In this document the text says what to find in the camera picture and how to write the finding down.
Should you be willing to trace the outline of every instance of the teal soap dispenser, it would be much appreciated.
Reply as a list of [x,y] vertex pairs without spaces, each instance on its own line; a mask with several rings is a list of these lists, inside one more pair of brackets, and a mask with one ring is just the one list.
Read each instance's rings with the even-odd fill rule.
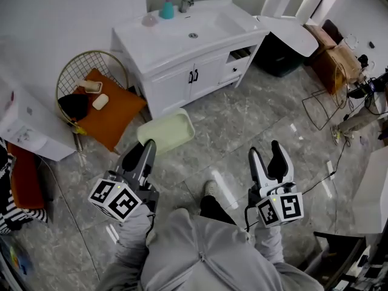
[[174,6],[171,0],[164,0],[164,6],[159,12],[159,16],[164,19],[171,19],[174,17]]

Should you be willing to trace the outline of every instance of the marble floor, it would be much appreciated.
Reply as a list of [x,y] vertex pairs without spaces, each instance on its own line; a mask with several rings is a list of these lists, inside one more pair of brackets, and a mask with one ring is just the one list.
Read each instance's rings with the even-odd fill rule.
[[[333,143],[330,124],[317,130],[301,103],[321,88],[315,74],[305,67],[275,78],[252,65],[237,89],[228,86],[185,106],[196,135],[156,159],[150,178],[160,191],[155,227],[178,207],[198,212],[202,186],[208,179],[215,179],[223,187],[218,193],[219,202],[237,224],[245,227],[247,191],[253,184],[248,151],[255,146],[268,163],[273,139],[288,151],[300,191],[327,176],[326,162],[331,160],[336,166],[343,143]],[[328,95],[319,100],[329,114],[336,109]],[[317,125],[322,126],[326,117],[318,102],[310,99],[306,106]],[[349,111],[348,106],[338,111],[332,122],[341,122]],[[143,123],[140,116],[135,118],[118,144],[118,152],[135,142],[136,128]],[[344,149],[334,181],[326,180],[326,188],[318,184],[304,195],[305,217],[282,227],[287,262],[297,266],[311,253],[315,246],[313,231],[356,234],[351,201],[370,153],[383,146],[377,140],[378,131],[376,122],[356,133],[352,146]],[[97,211],[87,196],[118,156],[88,137],[82,142],[83,152],[61,162],[48,162],[61,190],[48,167],[39,167],[45,194],[53,198],[48,205],[48,225],[31,222],[14,234],[35,267],[26,280],[31,290],[93,290],[98,276],[113,259],[115,245],[105,227],[117,227],[118,223]],[[256,221],[254,210],[249,212],[249,221]]]

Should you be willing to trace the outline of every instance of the white door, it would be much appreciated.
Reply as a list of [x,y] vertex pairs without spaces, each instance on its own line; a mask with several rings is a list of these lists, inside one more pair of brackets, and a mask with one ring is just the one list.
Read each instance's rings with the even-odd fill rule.
[[196,100],[217,89],[221,70],[225,66],[229,53],[207,58],[194,65],[193,83],[190,100]]
[[152,81],[147,97],[152,118],[156,118],[185,105],[190,100],[193,69],[186,67]]

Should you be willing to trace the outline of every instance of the black pants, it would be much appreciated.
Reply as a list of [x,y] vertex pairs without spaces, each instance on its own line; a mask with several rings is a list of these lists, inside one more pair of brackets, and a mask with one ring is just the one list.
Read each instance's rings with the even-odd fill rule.
[[233,219],[225,212],[224,209],[222,209],[218,201],[210,195],[203,197],[201,200],[200,215],[205,216],[206,218],[236,225]]

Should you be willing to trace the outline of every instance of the striped cloth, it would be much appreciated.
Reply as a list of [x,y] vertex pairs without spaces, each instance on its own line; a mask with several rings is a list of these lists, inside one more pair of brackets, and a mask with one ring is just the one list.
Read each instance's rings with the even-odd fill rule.
[[31,210],[17,208],[12,196],[10,177],[15,158],[7,153],[7,145],[0,138],[0,155],[3,166],[0,166],[0,234],[8,234],[12,230],[20,229],[21,224],[32,219],[38,219],[47,223],[45,209]]

